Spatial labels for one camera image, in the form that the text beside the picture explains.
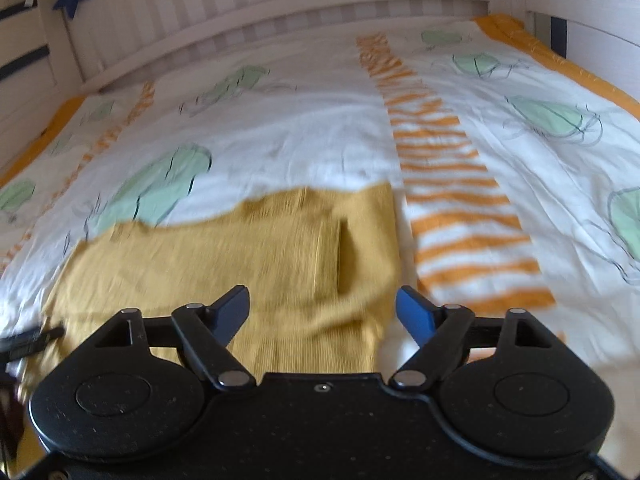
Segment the white patterned duvet cover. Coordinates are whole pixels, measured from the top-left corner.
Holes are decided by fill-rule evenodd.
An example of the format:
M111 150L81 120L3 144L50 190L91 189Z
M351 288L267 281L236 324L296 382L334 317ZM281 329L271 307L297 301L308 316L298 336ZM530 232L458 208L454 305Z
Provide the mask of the white patterned duvet cover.
M2 333L62 324L66 261L118 224L382 182L399 286L536 315L610 386L602 453L636 474L639 104L505 15L263 41L66 103L1 180Z

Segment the mustard yellow knit sweater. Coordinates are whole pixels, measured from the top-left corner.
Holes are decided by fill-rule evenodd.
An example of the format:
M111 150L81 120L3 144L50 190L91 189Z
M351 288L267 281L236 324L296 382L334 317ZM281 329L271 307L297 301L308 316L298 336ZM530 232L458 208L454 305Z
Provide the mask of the mustard yellow knit sweater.
M386 182L277 192L182 226L121 223L66 261L43 308L66 333L29 359L25 386L34 390L120 309L156 318L238 285L250 314L230 351L253 375L372 372L400 274Z

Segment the white shelf unit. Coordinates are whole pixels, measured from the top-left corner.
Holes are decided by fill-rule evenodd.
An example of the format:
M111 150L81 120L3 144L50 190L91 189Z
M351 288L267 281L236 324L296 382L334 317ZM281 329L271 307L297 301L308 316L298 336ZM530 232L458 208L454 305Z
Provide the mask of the white shelf unit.
M15 130L54 87L50 49L38 2L1 0L1 165L25 144Z

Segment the white wooden bed frame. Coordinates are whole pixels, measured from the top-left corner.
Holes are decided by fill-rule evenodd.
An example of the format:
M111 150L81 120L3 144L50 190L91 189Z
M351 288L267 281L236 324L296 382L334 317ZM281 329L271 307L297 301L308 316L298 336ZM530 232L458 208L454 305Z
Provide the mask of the white wooden bed frame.
M67 99L296 28L507 13L631 96L639 92L638 0L88 0L73 21L38 2L54 87L15 130L32 143Z

